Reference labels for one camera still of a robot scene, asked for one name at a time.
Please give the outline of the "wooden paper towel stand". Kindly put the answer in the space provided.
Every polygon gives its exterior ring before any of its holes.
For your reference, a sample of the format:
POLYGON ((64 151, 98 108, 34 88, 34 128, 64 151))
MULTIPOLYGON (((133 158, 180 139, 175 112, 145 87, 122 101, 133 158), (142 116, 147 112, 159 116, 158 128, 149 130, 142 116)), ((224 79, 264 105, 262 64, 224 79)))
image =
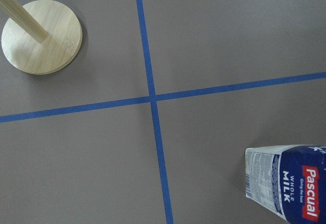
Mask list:
POLYGON ((21 5, 1 0, 8 16, 1 34, 5 58, 20 71, 45 75, 67 66, 77 55, 83 40, 82 26, 65 4, 37 0, 21 5))

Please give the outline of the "blue white milk carton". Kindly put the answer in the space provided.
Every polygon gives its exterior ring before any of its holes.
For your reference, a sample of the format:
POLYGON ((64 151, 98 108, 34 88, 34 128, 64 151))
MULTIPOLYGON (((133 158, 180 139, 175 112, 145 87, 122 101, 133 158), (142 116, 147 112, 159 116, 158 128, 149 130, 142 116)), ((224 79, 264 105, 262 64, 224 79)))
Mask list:
POLYGON ((325 146, 247 148, 246 197, 288 223, 325 223, 325 146))

